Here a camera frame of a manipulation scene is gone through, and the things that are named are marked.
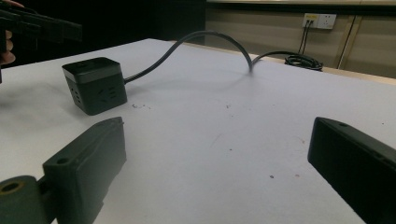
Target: black power cord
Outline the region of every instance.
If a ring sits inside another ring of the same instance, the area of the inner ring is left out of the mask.
[[[160,60],[158,60],[155,64],[153,64],[152,66],[150,66],[146,70],[144,70],[144,71],[142,71],[142,72],[140,72],[140,73],[138,73],[138,74],[136,74],[134,76],[125,78],[124,79],[124,83],[126,84],[128,82],[131,82],[133,80],[136,80],[136,79],[138,79],[140,77],[145,76],[146,74],[148,74],[149,72],[151,72],[152,70],[154,70],[155,68],[160,66],[160,64],[163,63],[172,54],[172,52],[175,51],[175,49],[177,49],[177,47],[180,46],[182,43],[184,43],[185,41],[188,41],[190,39],[193,39],[195,37],[203,36],[203,35],[217,36],[217,37],[223,38],[225,40],[228,40],[229,42],[234,44],[237,48],[239,48],[239,50],[245,56],[245,58],[247,60],[248,67],[249,67],[249,72],[252,71],[253,63],[252,63],[252,61],[250,59],[250,56],[248,55],[248,52],[244,49],[244,47],[242,47],[242,45],[240,45],[232,37],[230,37],[228,35],[220,34],[220,33],[215,32],[215,31],[197,31],[197,32],[193,32],[193,33],[191,33],[189,35],[186,35],[186,36],[182,37],[181,39],[179,39],[168,51],[166,51],[166,53],[161,57]]]
[[[305,36],[305,42],[306,42],[306,35],[307,35],[307,31],[309,30],[310,25],[312,24],[312,21],[307,21],[306,26],[304,28],[304,36]],[[133,75],[131,77],[127,77],[124,79],[124,84],[134,81],[140,77],[145,76],[146,74],[148,74],[149,72],[153,71],[154,69],[156,69],[158,66],[160,66],[160,64],[162,64],[176,49],[178,46],[180,46],[182,43],[191,40],[195,37],[199,37],[199,36],[203,36],[203,35],[213,35],[213,36],[217,36],[220,38],[223,38],[225,40],[228,40],[229,42],[231,42],[232,44],[234,44],[244,55],[244,57],[247,60],[247,64],[249,67],[249,72],[252,71],[253,69],[253,65],[255,63],[257,63],[259,61],[259,59],[269,56],[269,55],[275,55],[275,54],[287,54],[289,55],[288,57],[285,58],[285,64],[288,65],[292,65],[292,66],[297,66],[297,67],[302,67],[302,68],[306,68],[306,69],[310,69],[310,70],[315,70],[315,71],[322,71],[322,67],[323,67],[323,63],[318,62],[317,60],[305,56],[303,54],[300,53],[293,53],[293,52],[288,52],[288,51],[274,51],[274,52],[269,52],[269,53],[265,53],[263,55],[260,55],[258,57],[256,57],[253,61],[250,59],[250,56],[248,55],[248,52],[244,49],[244,47],[239,44],[236,40],[234,40],[232,37],[225,35],[225,34],[221,34],[215,31],[197,31],[197,32],[193,32],[189,35],[185,35],[184,37],[182,37],[181,39],[179,39],[174,45],[172,45],[172,47],[165,52],[165,54],[161,57],[160,60],[158,60],[156,63],[154,63],[152,66],[150,66],[149,68],[143,70],[140,73],[137,73],[136,75]]]
[[[302,54],[304,54],[305,46],[306,46],[306,39],[308,38],[309,28],[311,28],[311,25],[313,23],[314,23],[313,21],[306,21],[305,27],[304,27],[304,32],[303,32],[303,38],[301,39],[301,44],[300,44],[300,48],[298,49],[298,53],[300,53],[301,47],[303,46],[303,43],[304,43],[304,48],[303,48],[303,53],[302,53]]]
[[[315,60],[311,57],[308,57],[306,55],[289,52],[289,51],[273,51],[273,52],[268,52],[268,53],[262,54],[260,56],[257,56],[253,60],[253,65],[256,64],[257,62],[259,62],[260,59],[263,57],[267,57],[270,55],[277,55],[277,54],[288,55],[285,58],[285,64],[287,64],[287,65],[306,68],[306,69],[319,71],[319,72],[321,72],[323,69],[323,63],[320,63],[317,60]]]

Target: table surface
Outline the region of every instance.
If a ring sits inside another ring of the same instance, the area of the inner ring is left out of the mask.
[[[122,117],[128,161],[95,223],[363,223],[307,161],[316,117],[396,147],[396,86],[180,46],[96,116],[73,103],[62,65],[95,57],[125,77],[172,43],[147,39],[3,70],[0,180],[41,165],[94,123]]]

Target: human finger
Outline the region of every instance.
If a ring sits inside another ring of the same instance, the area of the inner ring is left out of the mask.
[[[12,37],[12,32],[6,31],[6,39],[10,39]]]
[[[3,2],[7,2],[7,3],[9,3],[10,5],[12,5],[14,7],[24,7],[24,5],[22,5],[21,3],[14,2],[14,1],[11,1],[11,0],[3,0]]]
[[[13,63],[14,61],[15,55],[11,51],[8,50],[4,53],[1,53],[0,64]]]
[[[12,41],[7,40],[7,50],[12,50],[14,48],[14,43]]]

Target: wall socket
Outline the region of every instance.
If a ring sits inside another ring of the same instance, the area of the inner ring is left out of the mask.
[[[308,21],[312,21],[310,28],[331,30],[334,27],[336,16],[335,14],[305,13],[303,27],[307,25]]]

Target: beige wall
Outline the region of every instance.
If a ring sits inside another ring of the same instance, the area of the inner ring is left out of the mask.
[[[303,13],[206,10],[206,29],[232,36],[249,53],[298,51],[303,36]],[[325,66],[396,78],[396,20],[394,18],[337,16],[332,30],[310,29],[305,54]],[[350,27],[354,35],[348,35]],[[235,49],[222,39],[207,37],[210,47]],[[341,52],[347,45],[341,63]]]

